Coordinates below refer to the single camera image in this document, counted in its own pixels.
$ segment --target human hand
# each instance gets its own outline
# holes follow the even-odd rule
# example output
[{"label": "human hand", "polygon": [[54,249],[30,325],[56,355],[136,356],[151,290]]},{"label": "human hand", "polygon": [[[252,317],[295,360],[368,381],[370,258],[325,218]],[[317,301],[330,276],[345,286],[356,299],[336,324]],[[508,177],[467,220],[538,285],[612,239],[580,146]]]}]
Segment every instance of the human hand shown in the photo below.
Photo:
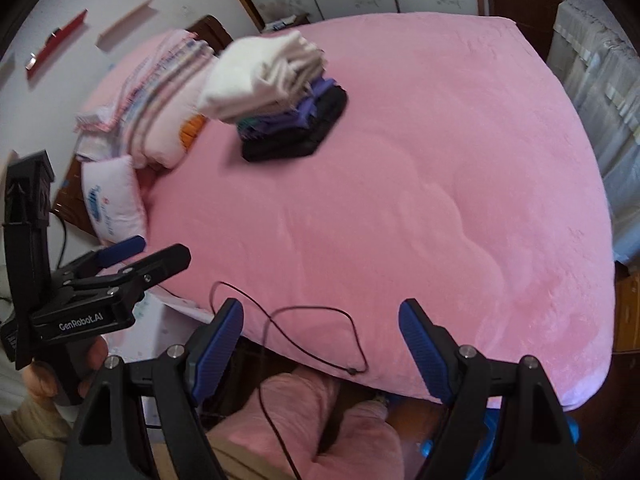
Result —
[{"label": "human hand", "polygon": [[[97,370],[108,355],[108,347],[106,341],[97,337],[94,344],[86,353],[86,363],[91,370]],[[40,404],[50,404],[51,399],[58,394],[58,385],[53,374],[44,366],[33,362],[27,366],[22,372],[22,380],[27,388],[29,395]],[[89,377],[82,381],[78,386],[78,393],[81,397],[85,397],[89,392],[92,378]]]}]

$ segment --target white wall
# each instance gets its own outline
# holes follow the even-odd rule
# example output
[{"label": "white wall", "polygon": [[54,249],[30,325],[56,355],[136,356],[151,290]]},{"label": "white wall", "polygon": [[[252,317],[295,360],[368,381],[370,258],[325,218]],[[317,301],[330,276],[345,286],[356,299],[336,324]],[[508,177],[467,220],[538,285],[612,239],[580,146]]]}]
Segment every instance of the white wall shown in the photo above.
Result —
[{"label": "white wall", "polygon": [[[128,10],[145,0],[40,0],[16,35],[0,62],[0,163],[10,150],[27,155],[47,150],[57,181],[66,173],[76,142],[74,114],[113,63],[144,39],[169,28],[187,27],[211,14],[233,38],[255,34],[256,28],[238,0],[154,0],[157,12],[132,30],[110,51],[95,46],[98,34]],[[60,48],[60,56],[43,68],[35,84],[28,84],[24,63],[31,52],[39,51],[49,34],[63,27],[83,9],[88,9],[84,31]],[[52,264],[62,246],[62,230],[52,217],[49,252]],[[95,239],[71,229],[65,261],[79,256],[95,244]],[[4,249],[1,251],[4,261]]]}]

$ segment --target white lace curtain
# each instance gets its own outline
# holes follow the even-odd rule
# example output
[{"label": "white lace curtain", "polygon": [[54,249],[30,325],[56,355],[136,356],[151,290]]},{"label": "white lace curtain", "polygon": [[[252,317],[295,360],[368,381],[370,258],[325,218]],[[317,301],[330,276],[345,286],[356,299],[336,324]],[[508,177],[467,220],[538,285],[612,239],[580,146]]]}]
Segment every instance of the white lace curtain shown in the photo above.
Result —
[{"label": "white lace curtain", "polygon": [[604,181],[618,261],[640,263],[640,59],[602,0],[558,7],[547,65],[587,132]]}]

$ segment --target orange patch on pillow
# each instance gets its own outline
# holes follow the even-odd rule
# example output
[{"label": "orange patch on pillow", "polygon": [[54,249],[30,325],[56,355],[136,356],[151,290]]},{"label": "orange patch on pillow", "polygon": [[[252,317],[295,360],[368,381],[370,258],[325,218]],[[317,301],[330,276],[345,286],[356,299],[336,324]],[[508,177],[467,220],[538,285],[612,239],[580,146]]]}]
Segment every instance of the orange patch on pillow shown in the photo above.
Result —
[{"label": "orange patch on pillow", "polygon": [[194,115],[184,122],[180,128],[180,142],[185,152],[189,151],[191,143],[196,139],[206,123],[207,118],[201,114]]}]

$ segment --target pink bedspread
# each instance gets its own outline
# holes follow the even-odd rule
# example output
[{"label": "pink bedspread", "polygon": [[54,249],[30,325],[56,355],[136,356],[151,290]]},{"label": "pink bedspread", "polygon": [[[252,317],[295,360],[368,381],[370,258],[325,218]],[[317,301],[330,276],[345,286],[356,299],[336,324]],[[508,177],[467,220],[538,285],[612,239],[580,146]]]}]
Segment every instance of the pink bedspread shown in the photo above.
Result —
[{"label": "pink bedspread", "polygon": [[[370,14],[301,30],[349,93],[345,114],[312,157],[265,164],[244,162],[234,127],[211,123],[148,196],[149,250],[181,242],[193,255],[168,289],[206,306],[226,280],[268,310],[343,308],[370,364],[355,380],[430,398],[398,329],[415,297],[460,344],[535,354],[562,404],[584,403],[609,368],[611,235],[560,83],[503,18]],[[260,341],[265,319],[239,299],[244,334]],[[362,365],[342,316],[279,321],[324,359]],[[340,375],[273,328],[267,346]]]}]

